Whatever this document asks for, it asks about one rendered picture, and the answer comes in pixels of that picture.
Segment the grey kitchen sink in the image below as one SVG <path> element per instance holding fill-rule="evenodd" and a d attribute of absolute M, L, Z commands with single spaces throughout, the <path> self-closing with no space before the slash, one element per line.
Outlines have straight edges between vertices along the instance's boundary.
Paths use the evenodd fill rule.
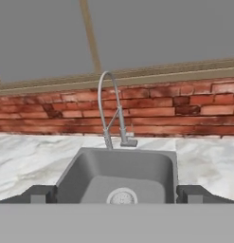
<path fill-rule="evenodd" d="M 178 184 L 172 151 L 82 148 L 56 182 L 60 203 L 173 203 Z"/>

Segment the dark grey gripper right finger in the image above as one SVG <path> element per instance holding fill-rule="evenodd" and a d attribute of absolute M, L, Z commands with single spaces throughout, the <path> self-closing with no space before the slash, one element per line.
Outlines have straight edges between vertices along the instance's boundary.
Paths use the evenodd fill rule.
<path fill-rule="evenodd" d="M 178 185 L 176 188 L 177 203 L 224 204 L 234 203 L 234 200 L 216 196 L 200 185 Z"/>

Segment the tan framed window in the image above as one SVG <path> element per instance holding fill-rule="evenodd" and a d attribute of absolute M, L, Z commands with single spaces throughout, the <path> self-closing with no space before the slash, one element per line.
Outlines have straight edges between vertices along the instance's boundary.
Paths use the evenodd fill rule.
<path fill-rule="evenodd" d="M 0 96 L 234 76 L 234 0 L 0 0 Z"/>

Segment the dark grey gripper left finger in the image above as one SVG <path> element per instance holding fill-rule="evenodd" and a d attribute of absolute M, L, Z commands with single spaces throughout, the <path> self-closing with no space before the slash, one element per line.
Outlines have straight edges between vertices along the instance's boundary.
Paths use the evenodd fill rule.
<path fill-rule="evenodd" d="M 55 185 L 33 185 L 22 194 L 0 200 L 0 203 L 56 203 L 57 187 Z"/>

